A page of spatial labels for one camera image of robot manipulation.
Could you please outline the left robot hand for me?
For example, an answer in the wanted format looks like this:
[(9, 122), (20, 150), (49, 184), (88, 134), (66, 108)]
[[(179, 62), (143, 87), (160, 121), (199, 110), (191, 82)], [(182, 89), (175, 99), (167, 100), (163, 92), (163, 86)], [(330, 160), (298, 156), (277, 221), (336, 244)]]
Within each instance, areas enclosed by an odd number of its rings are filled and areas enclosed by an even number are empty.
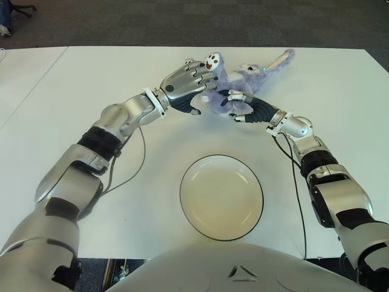
[(208, 71), (202, 61), (189, 60), (165, 77), (160, 89), (170, 106), (182, 113), (201, 115), (201, 111), (191, 105), (193, 98), (207, 89), (216, 88), (217, 76)]

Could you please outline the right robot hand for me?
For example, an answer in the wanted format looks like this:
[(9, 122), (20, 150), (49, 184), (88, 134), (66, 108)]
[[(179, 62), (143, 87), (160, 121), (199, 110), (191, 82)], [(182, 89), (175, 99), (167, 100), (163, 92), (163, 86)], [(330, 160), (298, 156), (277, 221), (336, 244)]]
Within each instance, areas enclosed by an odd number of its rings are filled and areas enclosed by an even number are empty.
[(235, 122), (245, 122), (245, 123), (257, 123), (257, 122), (267, 122), (269, 123), (274, 115), (279, 111), (277, 107), (272, 106), (271, 104), (253, 96), (252, 94), (234, 91), (234, 90), (220, 90), (219, 94), (225, 97), (222, 101), (221, 106), (225, 106), (230, 101), (242, 101), (248, 104), (253, 111), (249, 114), (237, 115), (230, 113), (229, 116)]

